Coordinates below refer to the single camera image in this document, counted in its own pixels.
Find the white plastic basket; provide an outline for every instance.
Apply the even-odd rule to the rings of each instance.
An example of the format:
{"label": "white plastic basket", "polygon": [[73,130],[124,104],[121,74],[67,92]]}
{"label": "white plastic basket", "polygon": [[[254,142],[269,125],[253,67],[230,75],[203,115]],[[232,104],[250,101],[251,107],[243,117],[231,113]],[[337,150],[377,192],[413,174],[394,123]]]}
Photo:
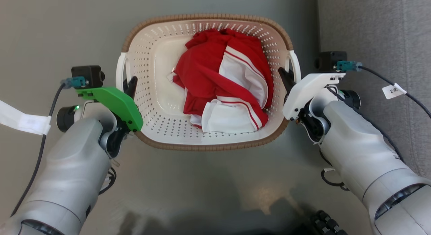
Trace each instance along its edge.
{"label": "white plastic basket", "polygon": [[[271,108],[266,111],[268,123],[256,132],[203,133],[183,114],[184,90],[166,78],[186,51],[185,43],[195,33],[211,28],[230,28],[262,41],[274,79],[274,96]],[[286,91],[277,70],[289,68],[290,63],[295,81],[300,80],[299,63],[289,36],[272,20],[237,14],[164,16],[140,23],[126,38],[118,60],[116,85],[123,90],[125,78],[127,81],[134,76],[138,78],[134,101],[144,125],[136,135],[151,146],[208,151],[246,148],[269,143],[286,128],[288,121],[281,112]]]}

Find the cable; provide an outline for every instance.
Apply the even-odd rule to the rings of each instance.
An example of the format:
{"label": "cable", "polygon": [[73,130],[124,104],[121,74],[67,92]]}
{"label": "cable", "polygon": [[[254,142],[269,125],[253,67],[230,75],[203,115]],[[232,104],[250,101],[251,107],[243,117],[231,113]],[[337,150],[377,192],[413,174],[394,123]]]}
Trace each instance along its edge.
{"label": "cable", "polygon": [[[364,66],[359,66],[359,68],[361,68],[361,69],[364,69],[365,71],[368,71],[368,72],[370,72],[370,73],[372,73],[372,74],[374,74],[374,75],[376,75],[377,77],[379,77],[379,78],[381,78],[382,80],[385,80],[387,83],[389,83],[390,85],[395,85],[395,83],[394,82],[392,82],[391,80],[389,80],[389,79],[387,79],[387,78],[385,78],[385,77],[383,77],[381,74],[379,74],[378,72],[376,72],[376,71],[374,71],[374,70],[372,70],[372,69],[369,69],[369,68],[366,68],[366,67],[364,67]],[[411,94],[409,94],[409,93],[406,93],[405,94],[407,97],[409,97],[409,98],[411,98],[411,100],[413,100],[414,102],[416,102],[425,112],[426,112],[426,114],[429,116],[429,118],[431,118],[431,112],[425,107],[425,105],[423,105],[418,99],[416,99],[414,96],[412,96]]]}
{"label": "cable", "polygon": [[[65,83],[62,83],[60,85],[60,88],[57,90],[57,93],[55,94],[53,103],[51,105],[51,109],[49,110],[48,116],[53,115],[55,104],[57,103],[57,100],[58,100],[58,96],[60,95],[60,92],[64,88],[64,86],[65,86]],[[18,208],[20,207],[21,203],[23,202],[24,198],[26,198],[26,195],[27,195],[28,191],[30,190],[31,185],[33,184],[34,179],[36,178],[37,171],[39,170],[40,162],[42,161],[43,148],[45,147],[45,141],[46,141],[46,135],[43,135],[42,136],[42,142],[40,143],[39,156],[37,157],[36,166],[34,167],[33,174],[31,175],[30,181],[28,182],[28,185],[27,185],[25,191],[23,192],[23,195],[21,196],[20,200],[18,201],[17,205],[15,206],[15,209],[13,209],[13,212],[10,215],[11,217],[13,215],[15,215],[15,213],[17,212]]]}
{"label": "cable", "polygon": [[344,190],[345,192],[349,192],[350,190],[346,187],[346,188],[344,188],[343,186],[340,186],[340,188],[342,189],[342,190]]}
{"label": "cable", "polygon": [[327,87],[327,89],[329,90],[329,92],[331,92],[332,94],[334,94],[339,100],[343,101],[347,106],[349,106],[350,108],[352,108],[357,114],[359,114],[360,116],[362,116],[362,118],[364,118],[366,121],[368,121],[369,123],[371,123],[371,125],[374,126],[374,128],[376,128],[384,137],[386,137],[386,139],[388,140],[389,144],[394,148],[394,151],[397,153],[397,155],[400,158],[400,160],[402,162],[404,162],[404,159],[403,159],[403,157],[402,157],[402,155],[400,153],[400,150],[394,144],[394,142],[392,141],[392,139],[382,129],[380,129],[375,123],[373,123],[373,121],[371,121],[370,119],[368,119],[364,115],[362,115],[362,113],[359,112],[359,110],[357,108],[355,108],[355,107],[350,106],[349,104],[347,104],[346,101],[339,94],[337,94],[335,91],[333,91],[330,87]]}
{"label": "cable", "polygon": [[106,192],[109,188],[111,188],[111,187],[114,185],[115,180],[117,179],[117,172],[115,171],[115,169],[114,169],[113,167],[111,167],[111,170],[112,170],[112,173],[111,173],[111,172],[108,172],[108,174],[110,174],[110,175],[111,175],[111,176],[109,177],[110,182],[109,182],[108,186],[107,186],[105,189],[102,189],[102,190],[99,192],[99,195],[103,194],[103,193],[104,193],[104,192]]}
{"label": "cable", "polygon": [[319,149],[319,153],[320,153],[320,156],[323,158],[323,160],[325,160],[325,162],[327,163],[327,164],[329,164],[329,165],[331,165],[332,166],[332,164],[325,158],[325,156],[323,155],[323,153],[322,153],[322,151]]}
{"label": "cable", "polygon": [[341,182],[341,183],[332,183],[332,182],[328,181],[325,178],[325,170],[322,170],[322,172],[320,172],[320,176],[322,177],[323,181],[325,181],[325,183],[327,183],[330,186],[337,186],[337,187],[343,187],[344,186],[343,182]]}

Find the gray surface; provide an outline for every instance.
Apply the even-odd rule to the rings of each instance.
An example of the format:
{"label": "gray surface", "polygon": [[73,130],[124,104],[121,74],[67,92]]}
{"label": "gray surface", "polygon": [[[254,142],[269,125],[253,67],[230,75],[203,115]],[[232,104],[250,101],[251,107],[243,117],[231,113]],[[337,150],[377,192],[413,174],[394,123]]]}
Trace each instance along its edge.
{"label": "gray surface", "polygon": [[[431,0],[319,0],[322,51],[380,72],[431,107]],[[345,77],[362,112],[397,144],[415,172],[431,178],[431,120],[405,96],[386,100],[387,83],[362,71]]]}
{"label": "gray surface", "polygon": [[[291,36],[303,72],[317,52],[315,0],[0,0],[0,97],[29,114],[47,114],[72,66],[98,64],[114,84],[125,36],[138,22],[164,14],[257,14]],[[64,91],[58,106],[81,101]],[[31,175],[40,137],[0,126],[0,220]],[[46,148],[61,133],[53,127]],[[325,163],[302,128],[289,125],[273,143],[229,152],[185,153],[124,143],[118,179],[89,215],[82,234],[176,234],[214,229],[282,230],[297,215],[324,209],[349,234],[368,234],[365,209],[319,177]]]}

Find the red and white garment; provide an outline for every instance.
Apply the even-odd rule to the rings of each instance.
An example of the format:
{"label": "red and white garment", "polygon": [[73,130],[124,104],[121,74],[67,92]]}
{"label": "red and white garment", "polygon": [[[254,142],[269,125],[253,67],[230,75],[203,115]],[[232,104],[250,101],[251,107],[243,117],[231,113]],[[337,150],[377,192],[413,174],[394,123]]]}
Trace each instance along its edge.
{"label": "red and white garment", "polygon": [[254,132],[272,102],[271,70],[259,39],[226,29],[194,35],[175,68],[186,89],[184,114],[203,132]]}

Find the label tag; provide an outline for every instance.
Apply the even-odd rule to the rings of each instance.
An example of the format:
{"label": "label tag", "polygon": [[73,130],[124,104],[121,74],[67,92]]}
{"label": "label tag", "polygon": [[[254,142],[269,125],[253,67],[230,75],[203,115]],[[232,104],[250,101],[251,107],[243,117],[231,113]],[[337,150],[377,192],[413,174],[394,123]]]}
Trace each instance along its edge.
{"label": "label tag", "polygon": [[335,169],[334,169],[334,168],[326,168],[326,169],[323,169],[323,170],[325,171],[325,173],[326,173],[326,172],[335,171]]}
{"label": "label tag", "polygon": [[173,83],[175,75],[177,75],[177,74],[174,72],[171,72],[168,76],[166,76],[166,78],[169,80],[169,82]]}
{"label": "label tag", "polygon": [[397,83],[382,88],[382,91],[388,100],[407,93],[407,91],[401,88]]}

